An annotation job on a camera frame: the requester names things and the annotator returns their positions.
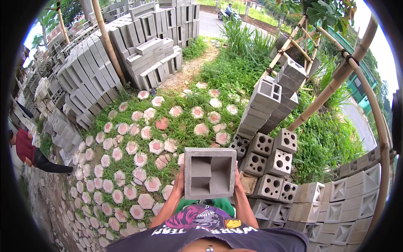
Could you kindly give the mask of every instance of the stack of concrete blocks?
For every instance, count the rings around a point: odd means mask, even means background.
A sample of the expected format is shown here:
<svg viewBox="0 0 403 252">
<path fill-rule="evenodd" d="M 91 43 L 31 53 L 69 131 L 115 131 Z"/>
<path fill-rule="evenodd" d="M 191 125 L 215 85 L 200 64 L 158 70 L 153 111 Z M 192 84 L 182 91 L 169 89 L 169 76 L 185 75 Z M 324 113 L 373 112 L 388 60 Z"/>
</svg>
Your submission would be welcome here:
<svg viewBox="0 0 403 252">
<path fill-rule="evenodd" d="M 338 181 L 300 185 L 285 227 L 306 234 L 309 251 L 355 251 L 371 223 L 379 185 L 379 163 Z"/>
<path fill-rule="evenodd" d="M 236 134 L 252 140 L 258 130 L 265 125 L 271 113 L 279 106 L 281 99 L 281 86 L 262 76 L 243 112 Z"/>
<path fill-rule="evenodd" d="M 185 199 L 233 196 L 237 152 L 229 148 L 185 148 Z"/>
<path fill-rule="evenodd" d="M 270 118 L 259 129 L 259 132 L 268 134 L 296 108 L 298 105 L 296 91 L 305 78 L 305 69 L 289 57 L 273 80 L 274 83 L 281 86 L 281 103 L 272 111 Z"/>
<path fill-rule="evenodd" d="M 71 49 L 57 79 L 68 93 L 63 109 L 74 112 L 76 122 L 86 130 L 93 125 L 94 115 L 116 99 L 118 90 L 123 89 L 96 33 Z"/>
</svg>

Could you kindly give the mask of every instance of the asphalt road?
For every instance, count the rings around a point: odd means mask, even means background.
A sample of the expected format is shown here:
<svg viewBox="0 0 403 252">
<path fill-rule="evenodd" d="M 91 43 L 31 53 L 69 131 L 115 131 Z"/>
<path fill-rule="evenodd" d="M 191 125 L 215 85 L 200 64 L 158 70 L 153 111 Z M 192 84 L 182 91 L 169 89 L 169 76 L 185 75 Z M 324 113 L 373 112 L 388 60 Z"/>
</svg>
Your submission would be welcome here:
<svg viewBox="0 0 403 252">
<path fill-rule="evenodd" d="M 209 37 L 222 36 L 222 33 L 220 32 L 222 21 L 217 18 L 217 14 L 200 12 L 199 34 Z M 256 28 L 254 25 L 242 22 L 242 27 L 244 27 L 245 25 L 247 25 L 247 27 L 249 27 L 250 29 Z M 350 99 L 348 99 L 346 102 L 349 104 L 343 104 L 341 106 L 342 113 L 344 114 L 344 116 L 350 119 L 353 125 L 357 128 L 360 140 L 363 141 L 364 149 L 367 151 L 374 149 L 376 147 L 376 141 L 374 135 L 372 134 L 372 130 L 368 124 L 368 121 L 366 120 L 365 116 L 362 115 L 362 112 L 357 107 L 358 105 L 355 101 L 351 101 Z"/>
</svg>

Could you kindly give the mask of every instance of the concrete block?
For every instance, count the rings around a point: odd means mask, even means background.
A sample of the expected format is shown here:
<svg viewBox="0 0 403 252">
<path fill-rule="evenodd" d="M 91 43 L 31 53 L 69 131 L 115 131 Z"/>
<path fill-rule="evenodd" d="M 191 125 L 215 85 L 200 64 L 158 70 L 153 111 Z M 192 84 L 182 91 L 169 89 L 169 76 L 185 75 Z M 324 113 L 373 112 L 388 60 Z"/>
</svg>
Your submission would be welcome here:
<svg viewBox="0 0 403 252">
<path fill-rule="evenodd" d="M 237 152 L 228 148 L 185 148 L 185 198 L 224 198 L 234 192 Z M 201 173 L 211 173 L 198 179 Z"/>
<path fill-rule="evenodd" d="M 325 223 L 339 223 L 343 209 L 343 201 L 329 203 Z"/>
<path fill-rule="evenodd" d="M 267 163 L 267 158 L 256 153 L 249 153 L 242 161 L 242 171 L 261 177 L 264 174 L 264 167 Z"/>
<path fill-rule="evenodd" d="M 252 212 L 257 219 L 269 220 L 272 216 L 276 203 L 257 199 L 252 208 Z"/>
<path fill-rule="evenodd" d="M 297 151 L 297 134 L 287 129 L 280 129 L 274 138 L 273 149 L 293 154 Z"/>
<path fill-rule="evenodd" d="M 272 153 L 274 139 L 268 135 L 257 133 L 249 144 L 248 152 L 268 157 Z"/>
<path fill-rule="evenodd" d="M 272 152 L 267 160 L 265 174 L 275 174 L 276 176 L 287 176 L 291 173 L 292 154 L 288 154 L 282 150 Z"/>
<path fill-rule="evenodd" d="M 330 202 L 344 200 L 346 198 L 346 179 L 340 179 L 332 183 L 332 190 L 330 192 Z"/>
<path fill-rule="evenodd" d="M 278 199 L 282 184 L 283 180 L 281 178 L 268 174 L 263 175 L 258 179 L 253 195 L 269 199 Z"/>
<path fill-rule="evenodd" d="M 287 203 L 293 203 L 295 194 L 297 193 L 297 188 L 297 185 L 284 181 L 281 187 L 279 199 L 286 201 Z"/>
</svg>

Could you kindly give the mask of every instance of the hexagonal paving block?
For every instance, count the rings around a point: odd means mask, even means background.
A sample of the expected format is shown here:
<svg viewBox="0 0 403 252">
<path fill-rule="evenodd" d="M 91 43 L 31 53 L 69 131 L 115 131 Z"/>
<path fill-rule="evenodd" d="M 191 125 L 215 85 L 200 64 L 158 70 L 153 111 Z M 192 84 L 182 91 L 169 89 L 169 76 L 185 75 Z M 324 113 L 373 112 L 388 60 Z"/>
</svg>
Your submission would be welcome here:
<svg viewBox="0 0 403 252">
<path fill-rule="evenodd" d="M 147 179 L 147 173 L 143 168 L 137 167 L 132 171 L 132 175 L 134 178 L 144 182 Z"/>
<path fill-rule="evenodd" d="M 121 170 L 118 170 L 117 172 L 115 172 L 115 173 L 113 174 L 113 177 L 114 177 L 115 182 L 116 182 L 116 184 L 117 184 L 118 186 L 123 186 L 123 185 L 125 185 L 125 183 L 126 183 L 126 181 L 125 181 L 126 175 L 125 175 Z"/>
<path fill-rule="evenodd" d="M 107 122 L 104 125 L 104 132 L 109 133 L 113 129 L 113 123 L 112 122 Z"/>
<path fill-rule="evenodd" d="M 220 131 L 216 134 L 216 142 L 221 144 L 221 145 L 226 145 L 231 142 L 231 134 L 228 134 L 227 132 Z"/>
<path fill-rule="evenodd" d="M 115 149 L 113 149 L 112 158 L 115 161 L 120 161 L 120 159 L 122 159 L 122 156 L 123 156 L 123 152 L 119 147 L 116 147 Z"/>
<path fill-rule="evenodd" d="M 161 140 L 154 139 L 149 144 L 150 152 L 154 154 L 160 154 L 164 150 L 164 143 Z"/>
<path fill-rule="evenodd" d="M 104 167 L 102 165 L 96 165 L 94 167 L 94 174 L 97 178 L 102 178 L 103 173 L 104 173 Z"/>
<path fill-rule="evenodd" d="M 116 204 L 120 204 L 123 202 L 123 193 L 121 190 L 115 189 L 112 192 L 112 199 Z"/>
<path fill-rule="evenodd" d="M 104 202 L 102 199 L 102 193 L 99 191 L 94 192 L 94 201 L 95 203 L 97 203 L 98 205 L 102 205 L 102 203 Z"/>
<path fill-rule="evenodd" d="M 83 184 L 82 181 L 78 181 L 78 182 L 77 182 L 77 191 L 78 191 L 79 193 L 83 193 L 83 191 L 84 191 L 84 184 Z"/>
<path fill-rule="evenodd" d="M 163 206 L 164 203 L 155 203 L 155 206 L 152 208 L 152 212 L 155 214 L 155 216 L 157 216 L 160 213 Z"/>
<path fill-rule="evenodd" d="M 87 187 L 87 190 L 89 192 L 94 192 L 95 190 L 95 183 L 92 179 L 87 180 L 87 183 L 85 184 L 85 186 Z"/>
<path fill-rule="evenodd" d="M 173 116 L 173 117 L 178 117 L 178 116 L 180 116 L 182 113 L 183 113 L 183 109 L 182 109 L 181 106 L 175 106 L 175 107 L 172 107 L 172 108 L 169 110 L 169 114 L 170 114 L 171 116 Z"/>
<path fill-rule="evenodd" d="M 218 98 L 211 98 L 209 103 L 213 108 L 221 108 L 222 107 L 222 102 Z"/>
<path fill-rule="evenodd" d="M 207 86 L 208 85 L 206 82 L 199 81 L 196 83 L 196 87 L 201 88 L 201 89 L 207 89 Z"/>
<path fill-rule="evenodd" d="M 154 205 L 155 200 L 149 194 L 140 194 L 137 200 L 141 208 L 151 209 Z"/>
<path fill-rule="evenodd" d="M 111 194 L 113 190 L 113 182 L 109 179 L 104 179 L 102 187 L 106 193 Z"/>
<path fill-rule="evenodd" d="M 168 124 L 168 119 L 166 117 L 162 117 L 161 119 L 157 119 L 155 121 L 155 128 L 165 130 L 168 127 Z"/>
<path fill-rule="evenodd" d="M 157 166 L 158 170 L 162 170 L 166 164 L 171 160 L 171 157 L 168 154 L 165 155 L 160 155 L 156 160 L 155 160 L 155 165 Z"/>
<path fill-rule="evenodd" d="M 143 118 L 150 120 L 154 118 L 156 110 L 154 108 L 147 108 L 143 113 Z"/>
<path fill-rule="evenodd" d="M 85 159 L 87 161 L 92 161 L 92 159 L 94 158 L 94 154 L 95 154 L 94 151 L 91 148 L 88 148 L 85 151 Z"/>
<path fill-rule="evenodd" d="M 137 197 L 137 189 L 132 185 L 125 185 L 123 193 L 129 200 L 134 200 Z"/>
<path fill-rule="evenodd" d="M 129 155 L 134 155 L 137 153 L 138 144 L 135 141 L 128 141 L 126 145 L 126 151 Z"/>
<path fill-rule="evenodd" d="M 83 192 L 83 194 L 81 195 L 81 198 L 83 199 L 83 202 L 85 204 L 91 203 L 91 197 L 89 196 L 88 192 Z"/>
<path fill-rule="evenodd" d="M 226 129 L 226 123 L 219 123 L 219 124 L 213 126 L 214 133 L 217 133 L 224 129 Z"/>
<path fill-rule="evenodd" d="M 129 131 L 129 125 L 127 123 L 119 123 L 118 133 L 121 135 L 126 134 Z"/>
<path fill-rule="evenodd" d="M 221 92 L 219 89 L 209 89 L 208 93 L 212 98 L 218 98 Z"/>
<path fill-rule="evenodd" d="M 207 136 L 209 132 L 208 127 L 204 123 L 199 123 L 196 125 L 194 133 L 195 135 L 205 135 Z"/>
<path fill-rule="evenodd" d="M 144 217 L 144 210 L 140 205 L 132 205 L 130 208 L 130 214 L 136 220 L 141 220 Z"/>
<path fill-rule="evenodd" d="M 108 167 L 110 164 L 109 155 L 104 154 L 101 158 L 101 165 L 103 168 Z"/>
<path fill-rule="evenodd" d="M 116 217 L 110 217 L 108 220 L 108 224 L 111 229 L 119 231 L 120 224 L 118 219 L 116 219 Z"/>
<path fill-rule="evenodd" d="M 140 120 L 141 118 L 143 118 L 143 112 L 137 110 L 135 112 L 133 112 L 133 114 L 131 114 L 131 120 L 137 122 L 138 120 Z"/>
<path fill-rule="evenodd" d="M 115 207 L 115 217 L 119 222 L 126 222 L 127 212 L 122 211 L 119 207 Z"/>
<path fill-rule="evenodd" d="M 104 150 L 110 150 L 113 146 L 113 139 L 112 138 L 106 138 L 104 142 L 102 143 L 102 147 Z"/>
<path fill-rule="evenodd" d="M 216 111 L 211 111 L 207 114 L 207 119 L 214 125 L 220 122 L 221 115 Z"/>
<path fill-rule="evenodd" d="M 143 139 L 151 139 L 151 127 L 145 126 L 141 129 L 141 138 Z"/>
<path fill-rule="evenodd" d="M 174 153 L 178 148 L 178 144 L 179 144 L 178 140 L 173 138 L 167 138 L 164 141 L 164 150 Z"/>
<path fill-rule="evenodd" d="M 162 196 L 164 197 L 164 200 L 168 200 L 169 196 L 171 195 L 172 189 L 174 187 L 172 185 L 166 185 L 163 189 L 162 189 Z"/>
<path fill-rule="evenodd" d="M 162 96 L 156 96 L 154 99 L 152 99 L 151 103 L 154 107 L 161 107 L 162 103 L 164 102 L 164 97 Z"/>
<path fill-rule="evenodd" d="M 157 177 L 148 177 L 144 182 L 144 186 L 146 187 L 147 191 L 156 192 L 160 190 L 161 182 Z"/>
<path fill-rule="evenodd" d="M 181 164 L 185 163 L 185 154 L 184 153 L 180 153 L 178 156 L 178 165 L 181 166 Z"/>
<path fill-rule="evenodd" d="M 203 117 L 203 109 L 202 107 L 196 106 L 190 110 L 190 114 L 193 116 L 194 119 L 202 118 Z"/>
<path fill-rule="evenodd" d="M 77 194 L 78 194 L 77 188 L 75 188 L 74 186 L 72 188 L 70 188 L 71 197 L 77 198 Z"/>
<path fill-rule="evenodd" d="M 122 102 L 118 107 L 119 112 L 125 112 L 128 107 L 129 107 L 129 104 L 127 102 Z"/>
<path fill-rule="evenodd" d="M 134 158 L 133 162 L 138 167 L 143 167 L 147 163 L 147 155 L 143 152 L 138 152 Z"/>
</svg>

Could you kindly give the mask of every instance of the broken paving block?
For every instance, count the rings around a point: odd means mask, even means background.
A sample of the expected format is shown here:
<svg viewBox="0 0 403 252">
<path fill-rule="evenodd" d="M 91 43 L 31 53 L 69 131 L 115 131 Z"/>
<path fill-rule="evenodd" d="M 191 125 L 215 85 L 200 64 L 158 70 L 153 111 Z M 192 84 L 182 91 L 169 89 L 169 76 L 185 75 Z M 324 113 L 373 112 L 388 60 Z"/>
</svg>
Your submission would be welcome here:
<svg viewBox="0 0 403 252">
<path fill-rule="evenodd" d="M 216 125 L 221 121 L 221 115 L 216 111 L 212 111 L 207 114 L 207 120 L 212 124 Z"/>
<path fill-rule="evenodd" d="M 183 113 L 181 106 L 174 106 L 169 110 L 169 114 L 173 117 L 179 117 Z"/>
<path fill-rule="evenodd" d="M 160 190 L 161 182 L 157 177 L 148 177 L 144 182 L 144 186 L 146 187 L 147 191 L 156 192 Z"/>
<path fill-rule="evenodd" d="M 113 129 L 113 123 L 112 122 L 107 122 L 104 125 L 104 132 L 109 133 Z"/>
<path fill-rule="evenodd" d="M 196 106 L 190 110 L 190 114 L 194 119 L 202 118 L 203 117 L 203 109 L 202 107 Z"/>
<path fill-rule="evenodd" d="M 141 129 L 141 138 L 143 139 L 151 139 L 151 127 L 145 126 Z"/>
<path fill-rule="evenodd" d="M 206 124 L 200 123 L 200 124 L 197 124 L 197 125 L 196 125 L 196 127 L 195 127 L 195 129 L 194 129 L 194 133 L 195 133 L 195 135 L 204 135 L 204 136 L 208 136 L 209 129 L 208 129 L 208 127 L 206 126 Z"/>
<path fill-rule="evenodd" d="M 126 175 L 121 170 L 118 170 L 117 172 L 115 172 L 113 174 L 113 177 L 115 179 L 116 184 L 119 187 L 125 185 L 125 183 L 126 183 Z"/>
<path fill-rule="evenodd" d="M 132 185 L 125 185 L 125 187 L 123 188 L 123 193 L 129 200 L 134 200 L 135 198 L 137 198 L 137 189 Z"/>
<path fill-rule="evenodd" d="M 164 143 L 161 140 L 154 139 L 149 144 L 150 152 L 154 154 L 160 154 L 164 150 Z"/>
<path fill-rule="evenodd" d="M 94 153 L 94 151 L 93 151 L 91 148 L 88 148 L 88 149 L 85 151 L 85 159 L 86 159 L 87 161 L 92 161 L 92 159 L 94 158 L 94 155 L 95 155 L 95 153 Z"/>
<path fill-rule="evenodd" d="M 98 144 L 101 144 L 105 140 L 105 133 L 104 132 L 98 132 L 97 136 L 95 137 L 95 140 L 97 141 Z"/>
<path fill-rule="evenodd" d="M 113 182 L 110 181 L 109 179 L 104 179 L 102 187 L 104 188 L 104 191 L 106 193 L 111 194 L 113 190 Z"/>
<path fill-rule="evenodd" d="M 120 161 L 120 159 L 122 159 L 122 156 L 123 156 L 123 152 L 119 147 L 116 147 L 115 149 L 113 149 L 112 158 L 115 161 Z"/>
<path fill-rule="evenodd" d="M 178 140 L 173 138 L 167 138 L 164 141 L 164 149 L 168 152 L 174 153 L 178 148 Z"/>
<path fill-rule="evenodd" d="M 166 185 L 163 189 L 162 189 L 162 196 L 164 197 L 164 200 L 168 200 L 169 196 L 171 195 L 172 189 L 174 187 L 172 185 Z"/>
<path fill-rule="evenodd" d="M 112 192 L 112 199 L 113 199 L 113 201 L 115 201 L 116 204 L 122 203 L 123 202 L 123 193 L 122 193 L 122 191 L 120 191 L 118 189 L 115 189 Z"/>
</svg>

